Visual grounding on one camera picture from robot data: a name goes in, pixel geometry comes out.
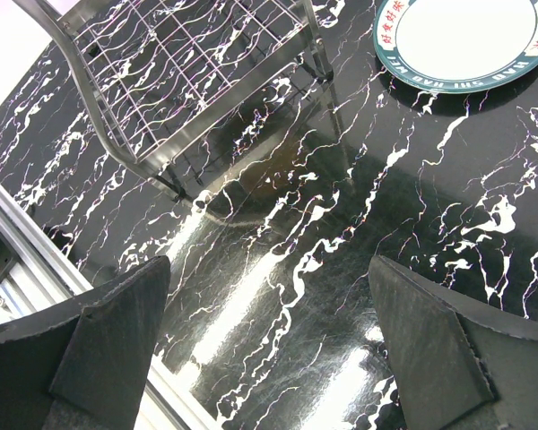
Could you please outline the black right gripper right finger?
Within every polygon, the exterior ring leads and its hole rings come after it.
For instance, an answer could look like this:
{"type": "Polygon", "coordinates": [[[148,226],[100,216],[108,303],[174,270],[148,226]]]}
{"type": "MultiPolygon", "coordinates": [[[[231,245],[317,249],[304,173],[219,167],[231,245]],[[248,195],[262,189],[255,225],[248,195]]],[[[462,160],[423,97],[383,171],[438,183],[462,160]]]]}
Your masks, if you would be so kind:
{"type": "Polygon", "coordinates": [[[369,287],[406,424],[495,428],[494,394],[456,313],[413,276],[382,256],[369,265],[369,287]]]}

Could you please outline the white plate teal rim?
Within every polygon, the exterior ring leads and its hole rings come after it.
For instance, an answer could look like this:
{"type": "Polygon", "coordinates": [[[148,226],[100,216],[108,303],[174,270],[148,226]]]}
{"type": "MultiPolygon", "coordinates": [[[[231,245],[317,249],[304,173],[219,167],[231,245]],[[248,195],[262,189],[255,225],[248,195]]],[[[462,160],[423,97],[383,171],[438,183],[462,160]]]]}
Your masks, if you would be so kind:
{"type": "Polygon", "coordinates": [[[538,66],[538,1],[385,1],[374,48],[382,65],[414,88],[490,90],[538,66]]]}

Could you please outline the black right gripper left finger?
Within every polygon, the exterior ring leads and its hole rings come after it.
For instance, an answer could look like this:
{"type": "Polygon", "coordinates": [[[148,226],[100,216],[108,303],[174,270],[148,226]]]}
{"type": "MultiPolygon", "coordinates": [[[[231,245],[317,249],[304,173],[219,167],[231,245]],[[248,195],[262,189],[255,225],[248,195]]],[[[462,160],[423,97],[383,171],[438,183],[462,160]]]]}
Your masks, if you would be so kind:
{"type": "Polygon", "coordinates": [[[50,393],[108,429],[132,429],[140,408],[170,282],[153,257],[95,293],[83,308],[50,393]]]}

